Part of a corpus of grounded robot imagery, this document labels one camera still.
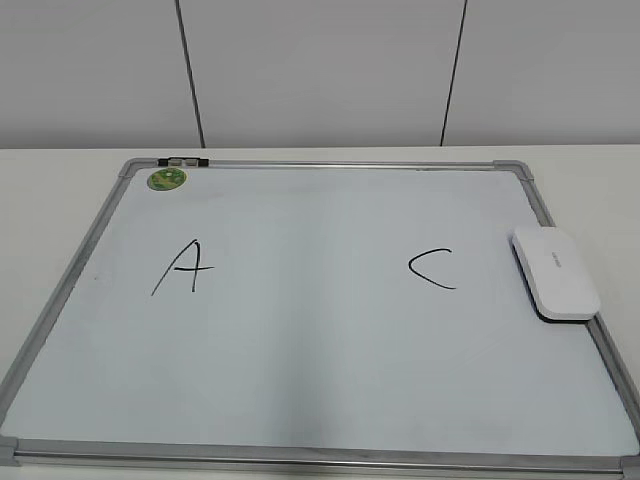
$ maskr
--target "aluminum frame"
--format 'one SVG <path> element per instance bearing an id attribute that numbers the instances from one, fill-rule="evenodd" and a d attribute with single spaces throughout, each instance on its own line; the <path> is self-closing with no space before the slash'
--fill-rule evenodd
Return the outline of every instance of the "aluminum frame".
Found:
<path id="1" fill-rule="evenodd" d="M 519 161 L 483 163 L 318 163 L 262 161 L 205 161 L 134 158 L 125 163 L 91 228 L 36 324 L 0 384 L 0 425 L 33 361 L 44 345 L 80 273 L 137 171 L 157 168 L 168 160 L 181 168 L 348 168 L 390 170 L 510 171 L 520 180 L 540 225 L 553 226 L 533 176 Z M 640 438 L 640 397 L 600 315 L 586 323 L 602 361 L 618 390 Z M 640 480 L 640 454 L 625 457 L 511 455 L 446 452 L 401 452 L 325 448 L 174 445 L 129 442 L 89 442 L 18 439 L 0 436 L 0 465 L 48 463 L 154 468 L 218 468 L 282 472 L 391 473 L 509 478 L 633 478 Z"/>

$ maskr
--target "round magnet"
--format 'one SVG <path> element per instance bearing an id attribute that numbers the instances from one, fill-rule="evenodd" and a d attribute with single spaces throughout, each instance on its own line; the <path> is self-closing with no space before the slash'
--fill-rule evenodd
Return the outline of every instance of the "round magnet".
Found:
<path id="1" fill-rule="evenodd" d="M 187 174 L 179 168 L 163 168 L 149 175 L 147 185 L 152 190 L 166 191 L 178 188 L 187 180 Z"/>

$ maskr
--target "whiteboard surface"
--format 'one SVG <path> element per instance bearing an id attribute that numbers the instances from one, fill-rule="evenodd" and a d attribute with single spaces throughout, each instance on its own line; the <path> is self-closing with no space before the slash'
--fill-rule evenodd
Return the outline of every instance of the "whiteboard surface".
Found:
<path id="1" fill-rule="evenodd" d="M 629 455 L 587 330 L 531 308 L 509 172 L 139 171 L 0 432 L 20 438 Z M 175 255 L 202 245 L 192 274 Z M 410 258 L 445 290 L 409 271 Z M 179 267 L 193 267 L 195 251 Z"/>

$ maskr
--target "white table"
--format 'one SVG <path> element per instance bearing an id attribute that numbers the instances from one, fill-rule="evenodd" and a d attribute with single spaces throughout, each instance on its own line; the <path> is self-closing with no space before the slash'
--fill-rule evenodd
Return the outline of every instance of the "white table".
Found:
<path id="1" fill-rule="evenodd" d="M 132 157 L 304 161 L 522 160 L 554 220 L 574 236 L 602 296 L 605 322 L 640 384 L 640 146 L 0 151 L 0 375 Z M 0 467 L 2 479 L 245 478 L 277 474 Z"/>

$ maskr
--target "whiteboard eraser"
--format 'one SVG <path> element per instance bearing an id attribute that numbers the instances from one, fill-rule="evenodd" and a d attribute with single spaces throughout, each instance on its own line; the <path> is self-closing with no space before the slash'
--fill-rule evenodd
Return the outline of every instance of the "whiteboard eraser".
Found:
<path id="1" fill-rule="evenodd" d="M 513 246 L 538 310 L 552 322 L 580 322 L 600 297 L 571 237 L 556 227 L 516 227 Z"/>

